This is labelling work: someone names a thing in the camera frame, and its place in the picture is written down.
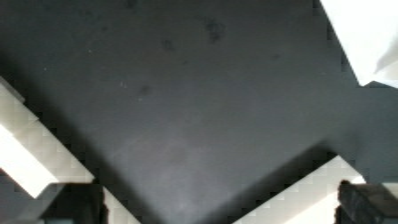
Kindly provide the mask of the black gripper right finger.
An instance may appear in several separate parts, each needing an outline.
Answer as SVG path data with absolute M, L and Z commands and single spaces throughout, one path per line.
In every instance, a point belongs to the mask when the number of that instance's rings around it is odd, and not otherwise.
M 333 224 L 398 224 L 398 183 L 340 181 Z

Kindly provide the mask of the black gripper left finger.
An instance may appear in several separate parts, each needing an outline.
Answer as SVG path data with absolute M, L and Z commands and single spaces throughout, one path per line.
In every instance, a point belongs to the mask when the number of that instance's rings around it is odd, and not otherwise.
M 49 200 L 38 215 L 44 224 L 108 224 L 104 192 L 97 184 L 51 184 L 40 199 Z

